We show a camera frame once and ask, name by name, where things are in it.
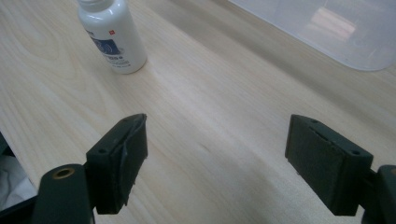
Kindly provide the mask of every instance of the bottle label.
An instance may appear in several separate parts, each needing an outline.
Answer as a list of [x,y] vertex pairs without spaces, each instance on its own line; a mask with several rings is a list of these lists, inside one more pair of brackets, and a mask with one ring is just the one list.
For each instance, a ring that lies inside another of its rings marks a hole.
[[102,53],[108,54],[108,55],[121,54],[121,52],[120,52],[119,48],[117,48],[117,45],[114,42],[114,40],[112,40],[112,39],[98,40],[93,37],[91,37],[91,39],[93,40],[93,43],[95,43],[96,47],[98,47]]
[[113,67],[128,67],[131,63],[125,60],[122,56],[123,49],[118,48],[116,42],[112,39],[100,40],[91,36],[93,43],[102,52],[103,56],[107,59]]

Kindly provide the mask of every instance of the screw hole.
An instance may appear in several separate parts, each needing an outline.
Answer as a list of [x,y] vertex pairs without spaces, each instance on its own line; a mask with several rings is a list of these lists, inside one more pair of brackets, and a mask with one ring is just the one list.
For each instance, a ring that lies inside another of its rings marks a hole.
[[353,155],[359,156],[361,153],[360,153],[359,151],[353,150],[353,151],[352,151],[352,154],[353,154]]
[[99,153],[102,153],[102,154],[105,154],[105,153],[107,153],[107,150],[106,150],[106,149],[104,149],[104,148],[101,148],[101,149],[99,149],[98,151],[99,151]]
[[72,175],[74,172],[75,172],[75,169],[73,169],[73,168],[64,168],[64,169],[62,169],[62,170],[59,170],[59,171],[55,172],[55,173],[52,175],[52,178],[54,178],[54,179],[63,179],[63,178],[67,178],[67,177],[69,177],[70,175]]

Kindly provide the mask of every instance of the wooden table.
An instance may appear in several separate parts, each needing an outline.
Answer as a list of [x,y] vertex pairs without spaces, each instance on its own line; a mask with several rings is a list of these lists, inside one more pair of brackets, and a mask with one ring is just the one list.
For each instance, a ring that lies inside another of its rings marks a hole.
[[231,3],[129,1],[148,53],[111,72],[76,1],[0,1],[0,131],[33,183],[148,115],[127,207],[97,223],[360,223],[334,217],[284,156],[291,114],[396,163],[396,66],[360,72]]

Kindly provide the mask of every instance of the blue label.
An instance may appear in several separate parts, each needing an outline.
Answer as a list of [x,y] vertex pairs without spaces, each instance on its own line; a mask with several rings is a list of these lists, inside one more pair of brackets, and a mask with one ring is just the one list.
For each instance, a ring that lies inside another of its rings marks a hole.
[[96,47],[99,48],[99,50],[104,53],[104,54],[109,54],[109,55],[117,55],[121,54],[119,48],[117,48],[116,43],[112,39],[108,40],[98,40],[95,38],[92,38],[93,43],[95,43]]

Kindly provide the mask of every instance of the white bottle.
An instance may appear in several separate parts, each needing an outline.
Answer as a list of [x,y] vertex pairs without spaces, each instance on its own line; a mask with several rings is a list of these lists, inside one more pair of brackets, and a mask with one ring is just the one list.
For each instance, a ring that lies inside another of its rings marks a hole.
[[113,71],[139,70],[147,55],[125,0],[78,0],[78,17]]

